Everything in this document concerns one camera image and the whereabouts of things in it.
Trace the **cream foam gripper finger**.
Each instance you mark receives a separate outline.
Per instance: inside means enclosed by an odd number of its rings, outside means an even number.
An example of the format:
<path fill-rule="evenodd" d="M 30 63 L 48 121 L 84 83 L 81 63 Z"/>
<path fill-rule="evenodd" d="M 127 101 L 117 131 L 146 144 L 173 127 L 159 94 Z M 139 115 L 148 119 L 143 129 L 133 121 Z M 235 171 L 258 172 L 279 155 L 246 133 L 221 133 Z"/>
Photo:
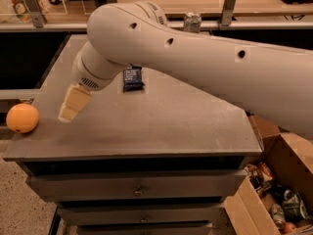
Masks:
<path fill-rule="evenodd" d="M 61 105 L 58 119 L 62 122 L 71 122 L 91 100 L 91 93 L 80 85 L 71 85 Z"/>

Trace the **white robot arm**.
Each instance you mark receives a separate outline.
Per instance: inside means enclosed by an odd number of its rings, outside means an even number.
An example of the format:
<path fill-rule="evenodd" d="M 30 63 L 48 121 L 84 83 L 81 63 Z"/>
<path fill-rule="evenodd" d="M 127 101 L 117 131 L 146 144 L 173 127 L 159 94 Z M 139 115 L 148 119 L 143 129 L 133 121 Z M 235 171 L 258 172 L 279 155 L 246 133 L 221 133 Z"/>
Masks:
<path fill-rule="evenodd" d="M 134 66 L 164 72 L 313 138 L 311 51 L 175 30 L 152 2 L 97 8 L 89 17 L 87 37 L 72 66 L 61 121 L 72 121 L 91 92 L 106 88 Z"/>

